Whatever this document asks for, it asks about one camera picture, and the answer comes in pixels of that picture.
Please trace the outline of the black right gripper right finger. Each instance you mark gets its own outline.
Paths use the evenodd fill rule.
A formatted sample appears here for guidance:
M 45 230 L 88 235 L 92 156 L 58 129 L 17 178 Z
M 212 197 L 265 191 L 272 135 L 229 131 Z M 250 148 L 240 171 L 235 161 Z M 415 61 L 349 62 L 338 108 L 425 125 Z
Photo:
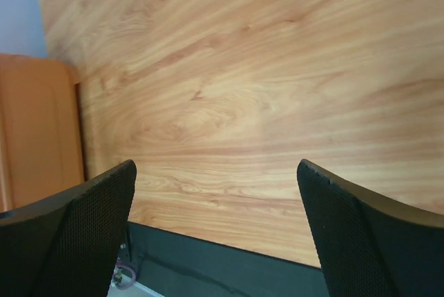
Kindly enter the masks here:
M 296 175 L 330 296 L 443 295 L 443 215 L 309 160 Z

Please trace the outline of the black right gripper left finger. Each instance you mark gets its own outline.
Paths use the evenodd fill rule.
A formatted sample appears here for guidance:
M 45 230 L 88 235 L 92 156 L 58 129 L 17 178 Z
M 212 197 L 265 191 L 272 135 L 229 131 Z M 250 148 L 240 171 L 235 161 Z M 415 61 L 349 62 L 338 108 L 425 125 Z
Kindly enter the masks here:
M 126 160 L 1 213 L 2 296 L 106 296 L 135 193 Z

